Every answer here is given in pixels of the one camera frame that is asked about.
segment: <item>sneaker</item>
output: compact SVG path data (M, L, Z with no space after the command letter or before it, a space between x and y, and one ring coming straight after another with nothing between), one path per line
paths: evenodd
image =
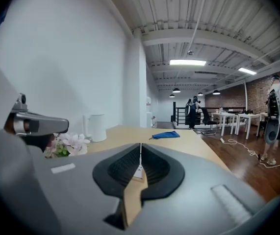
M271 161L268 160L268 161L267 161L267 164L268 164L268 165L275 165L275 164L276 164L276 160L275 160L275 159L273 159L273 160L271 160Z
M261 160L265 160L265 159L267 159L267 154L261 157Z

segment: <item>white table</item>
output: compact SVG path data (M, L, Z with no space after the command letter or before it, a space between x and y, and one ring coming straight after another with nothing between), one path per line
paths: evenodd
M212 121L214 119L214 116L219 116L219 129L221 129L221 121L223 119L223 129L222 129L222 133L221 133L221 136L224 135L224 130L225 130L225 121L226 121L226 117L232 117L232 122L231 122L231 132L230 134L232 134L233 132L233 125L234 125L234 117L236 116L235 114L233 113L212 113Z
M251 119L259 118L258 127L257 127L257 129L259 129L259 125L260 125L260 122L262 120L262 115L261 114L239 114L238 115L238 120L237 120L237 127L236 127L237 135L239 134L240 118L247 118L248 119L248 124L246 124L246 133L247 133L246 139L248 139L249 138L250 127L251 127Z

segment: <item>railing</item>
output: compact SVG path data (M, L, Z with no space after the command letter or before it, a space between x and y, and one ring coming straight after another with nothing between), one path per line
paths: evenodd
M205 107L208 111L209 116L211 116L212 113L215 113L216 110L220 109L220 107ZM223 107L224 111L230 111L231 113L242 113L246 107ZM195 125L204 125L203 124L203 119L204 115L202 110L200 110L199 115L196 116L195 119ZM219 122L220 117L219 116L214 116L214 121L218 120ZM171 116L171 121L176 122L177 126L179 124L185 124L185 107L176 107L176 102L173 102L173 115Z

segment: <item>wooden floor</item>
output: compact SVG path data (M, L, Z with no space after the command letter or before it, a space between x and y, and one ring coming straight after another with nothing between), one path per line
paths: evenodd
M170 122L158 122L158 128L173 129ZM223 139L234 139L244 144L250 150L256 153L263 153L265 141L264 137L257 138L257 128L251 126L249 139L245 139L245 127L240 127L239 135L230 135L230 127L225 128ZM280 194L280 167L265 168L259 164L256 156L250 156L247 149L240 144L229 145L222 144L220 141L220 132L214 136L199 135L208 146L220 157L232 173L239 179L251 185L264 199L270 201L272 198ZM280 145L275 153L277 165L280 165Z

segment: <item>cable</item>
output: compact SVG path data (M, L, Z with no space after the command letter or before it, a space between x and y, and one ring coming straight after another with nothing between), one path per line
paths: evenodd
M223 139L220 139L220 140L221 140L221 142L222 142L223 144L240 144L240 145L242 145L244 148L246 148L246 149L248 150L250 156L256 156L256 157L258 158L258 155L256 154L255 151L250 150L250 149L249 149L248 147L246 147L244 144L239 143L238 141L236 141L236 140L234 140L234 139L228 139L228 142L229 142L229 143L225 143L225 141L224 141ZM266 168L274 168L274 167L280 166L280 164L279 164L279 165L275 165L275 166L267 166L266 164L261 163L261 161L259 161L259 163L260 163L261 165L264 165Z

